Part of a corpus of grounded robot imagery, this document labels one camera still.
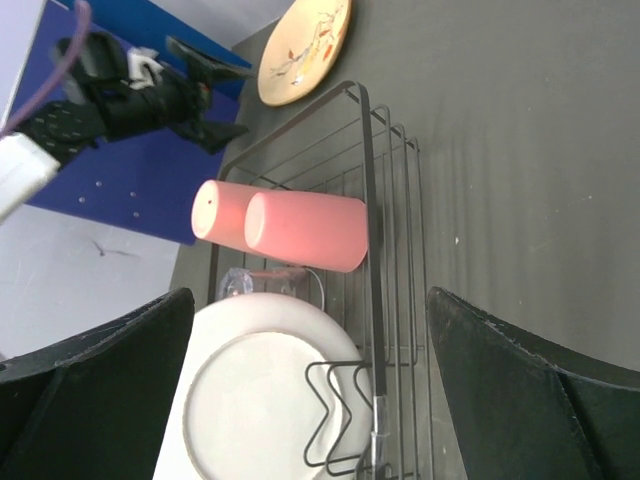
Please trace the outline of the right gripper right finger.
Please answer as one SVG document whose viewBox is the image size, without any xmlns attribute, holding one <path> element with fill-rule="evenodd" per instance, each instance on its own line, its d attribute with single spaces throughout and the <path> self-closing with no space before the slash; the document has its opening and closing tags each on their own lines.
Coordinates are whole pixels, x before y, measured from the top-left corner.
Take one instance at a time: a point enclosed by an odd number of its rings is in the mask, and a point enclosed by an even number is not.
<svg viewBox="0 0 640 480">
<path fill-rule="evenodd" d="M 470 479 L 636 479 L 639 374 L 440 287 L 427 321 Z"/>
</svg>

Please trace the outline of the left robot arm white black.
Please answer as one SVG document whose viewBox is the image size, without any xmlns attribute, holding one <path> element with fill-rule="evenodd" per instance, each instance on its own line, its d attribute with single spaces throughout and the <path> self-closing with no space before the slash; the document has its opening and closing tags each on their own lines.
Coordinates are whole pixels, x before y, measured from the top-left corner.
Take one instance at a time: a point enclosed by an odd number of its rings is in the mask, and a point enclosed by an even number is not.
<svg viewBox="0 0 640 480">
<path fill-rule="evenodd" d="M 7 122 L 1 134 L 1 216 L 7 218 L 41 191 L 56 174 L 97 142 L 121 141 L 168 128 L 209 154 L 247 132 L 240 124 L 206 119 L 215 85 L 246 80 L 251 72 L 216 59 L 170 36 L 168 50 L 186 65 L 180 74 L 166 63 L 137 87 L 127 53 L 107 32 L 63 38 L 54 51 L 68 81 L 66 97 L 38 104 Z"/>
</svg>

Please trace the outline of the beige floral plate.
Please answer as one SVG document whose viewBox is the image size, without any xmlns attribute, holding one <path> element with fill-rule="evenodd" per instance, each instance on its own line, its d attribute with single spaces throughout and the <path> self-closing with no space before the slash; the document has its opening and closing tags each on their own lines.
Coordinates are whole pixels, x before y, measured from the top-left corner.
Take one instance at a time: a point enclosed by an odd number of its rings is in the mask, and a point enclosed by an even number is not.
<svg viewBox="0 0 640 480">
<path fill-rule="evenodd" d="M 349 27 L 354 3 L 297 0 L 266 42 L 257 75 L 267 106 L 293 103 L 315 89 L 334 65 Z"/>
</svg>

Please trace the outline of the white plate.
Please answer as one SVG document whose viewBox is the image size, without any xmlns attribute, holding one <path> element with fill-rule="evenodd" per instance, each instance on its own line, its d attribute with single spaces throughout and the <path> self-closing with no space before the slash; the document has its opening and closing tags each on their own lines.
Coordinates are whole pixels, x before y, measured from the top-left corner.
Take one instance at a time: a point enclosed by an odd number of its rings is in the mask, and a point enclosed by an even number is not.
<svg viewBox="0 0 640 480">
<path fill-rule="evenodd" d="M 194 318 L 158 479 L 353 479 L 373 429 L 355 344 L 294 297 L 229 297 Z"/>
</svg>

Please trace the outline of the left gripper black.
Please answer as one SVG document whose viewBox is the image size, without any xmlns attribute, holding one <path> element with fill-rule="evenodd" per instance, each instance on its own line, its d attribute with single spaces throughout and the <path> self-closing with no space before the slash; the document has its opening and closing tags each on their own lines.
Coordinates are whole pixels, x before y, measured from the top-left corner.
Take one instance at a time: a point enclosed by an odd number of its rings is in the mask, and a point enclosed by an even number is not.
<svg viewBox="0 0 640 480">
<path fill-rule="evenodd" d="M 135 89 L 126 53 L 106 32 L 91 32 L 70 71 L 66 98 L 41 106 L 24 121 L 24 134 L 58 160 L 72 160 L 97 140 L 116 142 L 171 129 L 213 155 L 249 132 L 245 125 L 207 121 L 210 85 L 246 80 L 250 68 L 214 58 L 174 37 L 167 49 L 186 64 L 181 75 L 165 66 L 152 84 Z"/>
</svg>

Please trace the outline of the black wire dish rack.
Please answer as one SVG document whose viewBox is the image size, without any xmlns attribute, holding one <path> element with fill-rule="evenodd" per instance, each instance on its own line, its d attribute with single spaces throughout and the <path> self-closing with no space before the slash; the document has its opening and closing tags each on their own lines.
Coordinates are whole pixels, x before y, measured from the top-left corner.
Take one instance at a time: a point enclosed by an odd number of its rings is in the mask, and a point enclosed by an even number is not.
<svg viewBox="0 0 640 480">
<path fill-rule="evenodd" d="M 417 140 L 363 84 L 343 81 L 226 160 L 219 178 L 365 203 L 369 250 L 363 264 L 345 274 L 313 269 L 299 290 L 301 298 L 321 302 L 359 353 L 305 368 L 320 417 L 302 458 L 324 479 L 433 478 Z"/>
</svg>

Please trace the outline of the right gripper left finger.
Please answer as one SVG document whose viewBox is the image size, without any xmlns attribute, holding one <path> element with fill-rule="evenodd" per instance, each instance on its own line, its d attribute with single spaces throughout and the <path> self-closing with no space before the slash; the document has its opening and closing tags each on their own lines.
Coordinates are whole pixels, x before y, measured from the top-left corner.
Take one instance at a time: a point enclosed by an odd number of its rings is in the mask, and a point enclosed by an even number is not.
<svg viewBox="0 0 640 480">
<path fill-rule="evenodd" d="M 152 478 L 193 320 L 180 288 L 2 362 L 2 478 Z"/>
</svg>

